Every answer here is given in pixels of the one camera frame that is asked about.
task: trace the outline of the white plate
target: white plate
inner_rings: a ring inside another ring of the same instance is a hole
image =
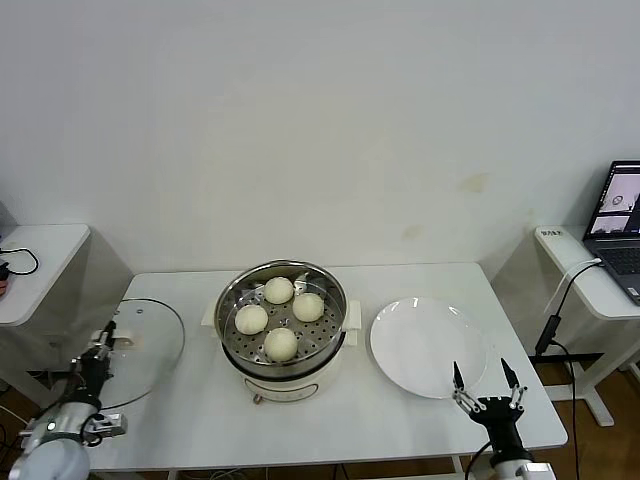
[[[486,343],[456,307],[405,298],[382,309],[371,327],[371,350],[382,371],[405,390],[428,398],[453,394],[453,362],[467,389],[487,368]]]

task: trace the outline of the white desk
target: white desk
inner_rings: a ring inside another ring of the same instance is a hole
[[[582,244],[585,227],[542,226],[535,237],[549,254],[560,272],[594,256]],[[611,276],[601,268],[591,268],[574,282],[578,297],[597,318],[608,321],[625,321],[621,331],[603,345],[604,355],[586,372],[574,363],[576,372],[576,395],[587,402],[600,426],[612,426],[613,417],[600,399],[595,386],[609,376],[616,368],[633,370],[640,380],[640,370],[631,361],[640,351],[640,307],[634,305],[623,293]],[[546,387],[554,401],[571,400],[570,385]]]
[[[22,325],[29,320],[88,236],[86,225],[18,226],[3,236],[0,248],[28,248],[40,267],[32,275],[10,277],[7,293],[0,297],[0,327]],[[1,255],[0,260],[9,262],[16,271],[33,266],[26,253]]]
[[[479,395],[509,391],[503,356],[529,386],[518,423],[527,448],[563,445],[567,434],[476,264],[330,268],[351,299],[362,304],[363,335],[345,348],[338,378],[317,396],[293,404],[256,406],[229,365],[210,327],[200,325],[212,298],[238,272],[136,276],[127,297],[172,305],[187,331],[174,375],[122,412],[129,431],[89,450],[98,471],[206,469],[443,457],[475,452],[487,434],[452,400],[429,400],[389,381],[371,356],[368,335],[386,304],[408,296],[446,299],[471,312],[494,344]]]
[[[86,225],[34,225],[12,227],[2,237],[1,248],[28,248],[38,258],[40,267],[32,275],[9,277],[7,292],[0,297],[0,327],[17,327],[29,320],[88,236]],[[0,259],[8,261],[12,269],[28,270],[33,266],[33,260],[25,253],[7,254]],[[0,378],[42,407],[55,400],[49,390],[18,368],[17,359],[4,350],[0,348]]]

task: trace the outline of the steamer basket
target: steamer basket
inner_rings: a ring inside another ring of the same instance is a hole
[[[264,286],[273,277],[288,278],[294,297],[274,305],[264,298]],[[293,300],[302,293],[316,293],[324,300],[324,312],[315,322],[301,322],[293,315]],[[267,327],[256,335],[236,330],[235,316],[246,305],[260,305],[269,316]],[[231,363],[246,375],[269,381],[290,381],[309,375],[333,358],[344,341],[343,323],[347,299],[329,272],[306,262],[275,260],[242,273],[221,293],[214,323]],[[264,339],[274,328],[296,334],[298,351],[288,362],[272,362],[264,352]]]

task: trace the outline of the laptop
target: laptop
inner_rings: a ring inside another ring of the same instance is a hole
[[[585,247],[640,305],[640,160],[617,160],[584,234]]]

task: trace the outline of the laptop keyboard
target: laptop keyboard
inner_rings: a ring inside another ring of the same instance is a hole
[[[603,248],[598,254],[618,275],[640,274],[640,247]]]

